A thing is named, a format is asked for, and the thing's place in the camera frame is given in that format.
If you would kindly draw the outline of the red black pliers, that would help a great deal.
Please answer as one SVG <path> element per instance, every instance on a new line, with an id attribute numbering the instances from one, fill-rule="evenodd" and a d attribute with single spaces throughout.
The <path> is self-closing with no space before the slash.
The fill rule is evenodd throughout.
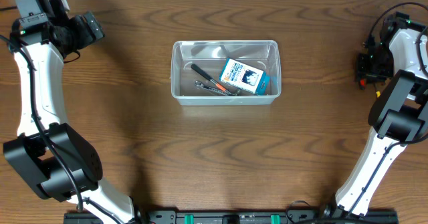
<path id="1" fill-rule="evenodd" d="M 364 79 L 359 80 L 358 86 L 359 86 L 359 88 L 361 90 L 365 90 L 365 88 L 366 88 L 366 82 L 365 82 L 365 80 Z"/>

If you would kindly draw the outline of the blue white screwdriver box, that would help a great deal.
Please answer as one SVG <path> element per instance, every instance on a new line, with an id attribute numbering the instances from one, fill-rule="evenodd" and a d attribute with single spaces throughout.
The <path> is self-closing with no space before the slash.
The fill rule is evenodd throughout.
<path id="1" fill-rule="evenodd" d="M 229 58 L 225 62 L 219 80 L 250 94 L 261 96 L 265 94 L 270 76 L 266 71 Z"/>

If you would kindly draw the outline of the silver offset wrench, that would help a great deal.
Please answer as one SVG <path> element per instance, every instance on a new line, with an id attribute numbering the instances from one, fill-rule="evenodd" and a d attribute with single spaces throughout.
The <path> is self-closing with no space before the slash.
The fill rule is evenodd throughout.
<path id="1" fill-rule="evenodd" d="M 220 90 L 218 88 L 214 88 L 214 87 L 211 87 L 211 86 L 206 86 L 205 84 L 203 84 L 202 82 L 197 81 L 197 80 L 195 81 L 195 86 L 198 87 L 198 88 L 200 88 L 200 89 L 202 89 L 202 90 L 205 90 L 205 91 L 208 91 L 208 92 L 212 92 L 212 93 L 215 93 L 215 94 L 219 94 L 221 96 L 234 96 L 234 94 L 232 94 L 232 93 L 225 92 L 223 90 Z"/>

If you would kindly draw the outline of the clear plastic container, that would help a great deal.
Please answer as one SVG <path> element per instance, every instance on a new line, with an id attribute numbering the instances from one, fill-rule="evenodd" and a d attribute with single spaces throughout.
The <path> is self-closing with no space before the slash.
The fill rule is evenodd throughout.
<path id="1" fill-rule="evenodd" d="M 268 105 L 282 91 L 274 40 L 178 41 L 171 94 L 183 106 Z"/>

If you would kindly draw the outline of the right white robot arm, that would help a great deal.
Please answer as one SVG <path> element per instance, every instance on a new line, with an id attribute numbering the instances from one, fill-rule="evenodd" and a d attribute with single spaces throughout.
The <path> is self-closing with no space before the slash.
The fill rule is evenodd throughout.
<path id="1" fill-rule="evenodd" d="M 379 38 L 369 35 L 356 61 L 356 81 L 384 84 L 370 109 L 364 150 L 324 217 L 358 219 L 393 161 L 427 139 L 427 26 L 404 13 L 379 17 Z"/>

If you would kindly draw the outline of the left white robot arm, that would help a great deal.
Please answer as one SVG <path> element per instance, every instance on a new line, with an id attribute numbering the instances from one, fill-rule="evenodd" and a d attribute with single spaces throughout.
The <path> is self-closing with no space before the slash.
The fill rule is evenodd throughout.
<path id="1" fill-rule="evenodd" d="M 103 223 L 140 223 L 132 199 L 103 176 L 95 148 L 68 122 L 62 70 L 72 53 L 101 40 L 91 12 L 69 17 L 66 0 L 15 0 L 19 18 L 5 38 L 19 69 L 21 119 L 3 145 L 7 162 L 40 199 L 67 201 Z"/>

